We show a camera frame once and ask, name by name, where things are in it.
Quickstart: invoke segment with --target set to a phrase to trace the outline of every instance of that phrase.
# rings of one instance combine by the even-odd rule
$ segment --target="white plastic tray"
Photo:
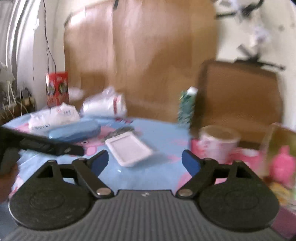
[[[132,132],[107,139],[105,144],[122,167],[132,167],[153,154]]]

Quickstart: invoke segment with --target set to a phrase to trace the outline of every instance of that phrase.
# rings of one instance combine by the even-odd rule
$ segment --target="white cup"
[[[239,140],[239,133],[229,128],[212,125],[200,130],[203,158],[215,159],[220,164],[226,163],[229,153],[237,147]]]

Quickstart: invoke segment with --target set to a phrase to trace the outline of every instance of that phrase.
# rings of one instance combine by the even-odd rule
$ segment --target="hand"
[[[15,164],[10,173],[0,176],[0,203],[6,201],[17,175],[18,166]]]

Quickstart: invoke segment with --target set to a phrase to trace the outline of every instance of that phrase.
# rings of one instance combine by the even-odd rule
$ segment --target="red box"
[[[45,74],[47,107],[69,104],[68,72]]]

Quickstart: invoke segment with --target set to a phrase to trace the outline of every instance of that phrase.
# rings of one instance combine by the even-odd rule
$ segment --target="metal rivet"
[[[68,152],[70,152],[71,151],[71,148],[69,147],[69,148],[67,148],[65,151],[64,151],[64,153],[68,153]]]
[[[181,189],[178,193],[181,197],[190,197],[193,194],[190,189]]]
[[[96,193],[100,196],[107,196],[111,194],[110,188],[99,188]]]

